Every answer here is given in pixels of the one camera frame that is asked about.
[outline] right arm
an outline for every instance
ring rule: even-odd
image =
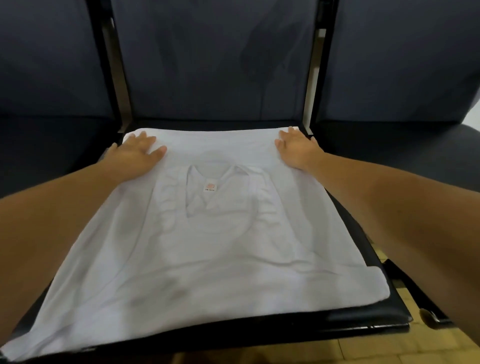
[[[313,175],[415,283],[480,344],[480,194],[324,153],[289,129],[283,161]]]

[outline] hand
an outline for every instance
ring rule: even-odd
[[[167,152],[167,147],[161,146],[147,154],[155,140],[154,136],[147,137],[146,132],[141,132],[139,136],[130,134],[122,145],[113,143],[99,164],[117,183],[140,177],[149,172]]]
[[[288,133],[281,130],[278,135],[280,139],[275,139],[275,146],[289,167],[309,172],[312,165],[324,154],[315,138],[309,140],[301,131],[291,126]]]

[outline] left hand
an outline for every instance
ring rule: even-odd
[[[167,152],[166,146],[147,154],[156,137],[141,132],[139,136],[130,134],[125,142],[117,146],[113,143],[99,162],[115,182],[122,183],[143,176],[149,172]]]

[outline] chair seat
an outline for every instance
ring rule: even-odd
[[[103,118],[0,119],[0,198],[95,163],[118,129]]]
[[[406,170],[480,192],[480,132],[445,122],[322,122],[325,152]]]

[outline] left arm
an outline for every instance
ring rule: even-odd
[[[0,344],[112,191],[162,159],[165,146],[147,154],[154,142],[145,132],[131,136],[97,164],[0,199]]]

